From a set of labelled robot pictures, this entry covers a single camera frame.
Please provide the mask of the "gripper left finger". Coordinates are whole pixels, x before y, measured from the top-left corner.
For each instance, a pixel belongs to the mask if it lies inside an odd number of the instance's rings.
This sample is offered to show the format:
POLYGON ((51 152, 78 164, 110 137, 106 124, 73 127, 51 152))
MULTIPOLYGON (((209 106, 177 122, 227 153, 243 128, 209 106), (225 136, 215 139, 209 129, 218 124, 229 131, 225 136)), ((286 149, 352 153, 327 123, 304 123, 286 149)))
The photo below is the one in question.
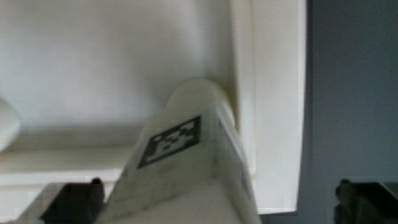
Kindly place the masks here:
POLYGON ((39 217, 44 224, 94 224, 103 208, 105 186, 99 178, 67 183, 39 217))

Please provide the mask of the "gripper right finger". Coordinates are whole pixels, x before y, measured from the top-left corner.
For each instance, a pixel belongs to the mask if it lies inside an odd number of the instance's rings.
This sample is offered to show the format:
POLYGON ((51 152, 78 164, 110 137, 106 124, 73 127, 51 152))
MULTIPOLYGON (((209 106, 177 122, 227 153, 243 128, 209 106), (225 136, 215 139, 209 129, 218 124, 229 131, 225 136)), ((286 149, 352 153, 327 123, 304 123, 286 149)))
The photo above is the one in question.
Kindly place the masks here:
POLYGON ((336 187, 334 224, 398 224, 398 182, 352 182, 336 187))

